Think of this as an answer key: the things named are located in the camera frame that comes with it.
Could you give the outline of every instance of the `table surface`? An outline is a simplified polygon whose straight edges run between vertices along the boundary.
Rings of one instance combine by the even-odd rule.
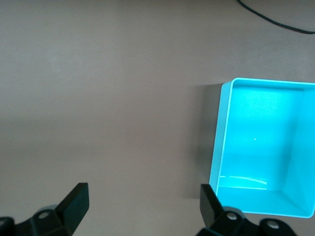
[[[244,2],[315,30],[314,1]],[[4,0],[0,22],[0,215],[21,222],[88,182],[76,236],[196,235],[204,88],[315,82],[315,36],[235,0]],[[278,218],[315,232],[314,217]]]

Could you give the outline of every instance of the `black cable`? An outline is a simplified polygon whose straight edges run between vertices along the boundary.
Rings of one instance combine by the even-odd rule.
[[[299,28],[295,28],[295,27],[292,27],[292,26],[287,26],[287,25],[284,25],[284,24],[281,24],[277,21],[274,21],[262,14],[260,14],[259,12],[251,9],[250,7],[246,6],[244,3],[241,2],[241,0],[237,0],[237,2],[242,5],[244,8],[246,8],[248,11],[251,11],[252,13],[256,14],[257,16],[260,16],[261,18],[265,19],[266,21],[269,21],[271,22],[272,24],[275,24],[277,26],[280,26],[280,27],[283,27],[287,30],[292,30],[292,31],[295,31],[295,32],[298,32],[298,33],[305,33],[305,34],[315,34],[315,31],[308,31],[308,30],[304,30],[304,29],[299,29]]]

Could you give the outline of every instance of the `cyan plastic bin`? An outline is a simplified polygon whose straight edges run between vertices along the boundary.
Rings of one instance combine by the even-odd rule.
[[[223,206],[311,217],[315,84],[246,78],[223,84],[210,185]]]

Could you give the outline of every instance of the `plastic tray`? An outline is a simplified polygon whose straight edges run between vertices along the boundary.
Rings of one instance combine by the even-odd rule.
[[[315,84],[246,78],[223,84],[210,185],[224,206],[311,217]]]

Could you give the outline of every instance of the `screw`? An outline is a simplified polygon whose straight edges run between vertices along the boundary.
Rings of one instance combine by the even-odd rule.
[[[226,214],[226,216],[230,219],[230,220],[236,220],[237,219],[237,215],[233,212],[228,212]]]
[[[39,218],[39,219],[44,219],[44,218],[46,218],[46,217],[49,215],[49,213],[50,213],[50,212],[48,212],[48,211],[44,211],[43,213],[41,213],[41,214],[38,216],[38,218]]]
[[[270,228],[273,228],[275,230],[277,230],[278,228],[280,228],[280,226],[277,224],[277,222],[273,221],[273,220],[268,220],[267,221],[267,225],[270,227]]]

